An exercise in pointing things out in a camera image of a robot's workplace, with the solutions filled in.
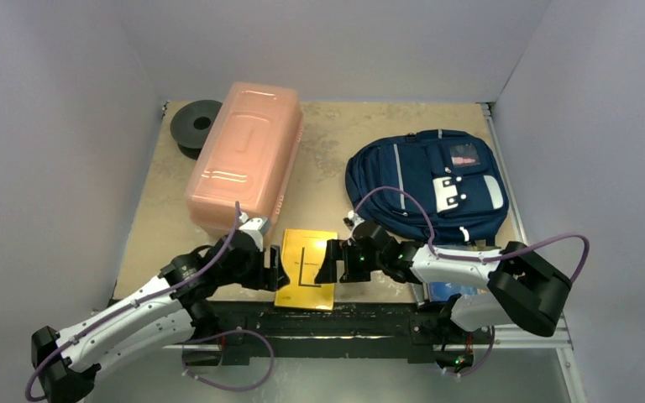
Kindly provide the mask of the yellow book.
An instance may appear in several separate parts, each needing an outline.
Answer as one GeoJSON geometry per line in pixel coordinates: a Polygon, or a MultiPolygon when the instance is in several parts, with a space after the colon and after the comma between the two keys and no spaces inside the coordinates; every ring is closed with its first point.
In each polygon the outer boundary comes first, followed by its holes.
{"type": "Polygon", "coordinates": [[[282,264],[290,284],[275,293],[274,305],[314,311],[333,309],[335,285],[316,284],[327,241],[338,234],[329,231],[288,228],[284,232],[282,264]]]}

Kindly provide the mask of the navy blue student backpack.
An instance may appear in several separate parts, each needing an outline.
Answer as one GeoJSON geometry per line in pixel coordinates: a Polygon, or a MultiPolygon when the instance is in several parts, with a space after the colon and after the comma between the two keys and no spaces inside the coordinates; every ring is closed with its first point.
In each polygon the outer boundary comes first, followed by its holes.
{"type": "Polygon", "coordinates": [[[496,157],[484,140],[464,131],[430,129],[378,139],[349,159],[344,181],[364,220],[435,244],[492,244],[509,210],[496,157]],[[480,164],[456,167],[454,156],[480,164]]]}

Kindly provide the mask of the pink pen toy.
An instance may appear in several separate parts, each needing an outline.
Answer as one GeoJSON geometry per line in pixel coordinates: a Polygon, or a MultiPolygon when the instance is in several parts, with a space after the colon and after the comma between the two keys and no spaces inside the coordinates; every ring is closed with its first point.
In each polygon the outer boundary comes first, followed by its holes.
{"type": "Polygon", "coordinates": [[[473,158],[473,157],[454,156],[452,158],[452,163],[456,167],[464,167],[464,166],[479,165],[480,161],[477,158],[473,158]]]}

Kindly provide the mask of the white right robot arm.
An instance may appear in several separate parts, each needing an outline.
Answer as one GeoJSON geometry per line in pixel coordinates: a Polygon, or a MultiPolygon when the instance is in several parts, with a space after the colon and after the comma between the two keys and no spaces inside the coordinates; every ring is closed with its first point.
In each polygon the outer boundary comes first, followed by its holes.
{"type": "Polygon", "coordinates": [[[457,342],[481,327],[515,324],[539,337],[554,334],[573,281],[528,246],[474,251],[420,241],[400,242],[375,222],[331,239],[317,284],[359,283],[380,271],[400,283],[452,283],[478,290],[455,299],[438,319],[440,335],[457,342]]]}

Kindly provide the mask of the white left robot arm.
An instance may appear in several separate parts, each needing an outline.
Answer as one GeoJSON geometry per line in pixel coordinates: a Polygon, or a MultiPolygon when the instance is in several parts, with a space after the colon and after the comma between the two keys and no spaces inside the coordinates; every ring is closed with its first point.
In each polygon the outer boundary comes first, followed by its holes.
{"type": "Polygon", "coordinates": [[[28,402],[79,402],[107,373],[171,344],[227,343],[260,333],[227,323],[208,300],[219,288],[241,285],[275,292],[289,285],[281,248],[266,248],[253,230],[235,230],[214,245],[174,257],[133,294],[70,327],[45,326],[31,336],[34,367],[28,402]]]}

